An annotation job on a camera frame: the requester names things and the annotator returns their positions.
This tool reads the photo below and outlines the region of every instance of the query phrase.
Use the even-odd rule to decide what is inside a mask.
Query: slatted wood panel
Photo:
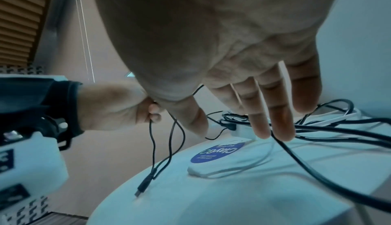
[[[0,64],[33,59],[49,0],[0,0]]]

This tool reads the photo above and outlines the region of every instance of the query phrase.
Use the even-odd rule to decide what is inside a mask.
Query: tabletop
[[[380,125],[370,131],[390,135],[390,128]],[[311,133],[311,137],[325,136],[330,134]],[[266,151],[265,143],[272,141],[260,139],[254,150]],[[279,145],[275,145],[266,164],[237,175],[221,179],[188,175],[190,159],[219,142],[205,142],[175,155],[170,166],[136,198],[138,185],[150,172],[150,168],[145,169],[110,194],[93,212],[88,225],[317,225],[330,224],[352,210],[350,201],[310,177]],[[321,174],[354,191],[372,194],[389,182],[391,154],[388,150],[363,144],[311,143],[297,139],[288,144]],[[391,197],[390,194],[391,191],[382,195]]]

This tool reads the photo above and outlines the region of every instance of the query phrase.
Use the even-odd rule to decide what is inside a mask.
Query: round label
[[[245,143],[242,142],[237,144],[216,145],[204,151],[199,152],[190,160],[190,162],[192,163],[210,162],[238,151],[241,147],[243,147],[244,144]]]

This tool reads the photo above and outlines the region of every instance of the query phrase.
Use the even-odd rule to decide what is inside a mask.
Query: beige wall
[[[47,74],[65,75],[83,83],[125,78],[128,69],[106,35],[94,0],[69,0],[58,36],[56,57],[48,64]],[[226,109],[207,89],[200,90],[196,99],[206,113]],[[153,127],[158,160],[168,155],[171,126],[172,119],[164,114],[163,121]],[[210,126],[214,126],[210,136],[217,135],[220,127]],[[182,140],[178,131],[174,149]],[[187,132],[184,148],[202,141]],[[70,179],[51,196],[52,206],[57,212],[89,216],[115,188],[151,165],[151,153],[147,125],[116,132],[85,132],[64,152]]]

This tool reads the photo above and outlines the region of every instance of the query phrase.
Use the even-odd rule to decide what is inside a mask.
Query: finger
[[[193,96],[189,96],[180,101],[158,99],[157,102],[162,107],[165,107],[186,129],[203,138],[205,137],[208,131],[208,120]]]
[[[273,133],[282,141],[295,136],[293,115],[278,64],[255,77],[268,106]]]
[[[149,119],[151,119],[153,123],[159,123],[162,120],[162,116],[160,114],[150,114]]]
[[[268,118],[263,109],[261,94],[254,78],[249,77],[233,86],[242,101],[245,113],[248,114],[254,133],[260,138],[270,137]]]
[[[314,111],[322,92],[319,55],[315,41],[284,62],[292,83],[293,107],[303,114]]]
[[[157,103],[152,103],[148,107],[148,111],[150,114],[160,114],[164,111],[164,109]]]
[[[215,95],[224,105],[236,114],[244,114],[243,106],[240,104],[236,96],[235,90],[230,84],[220,88],[209,88],[213,95]]]

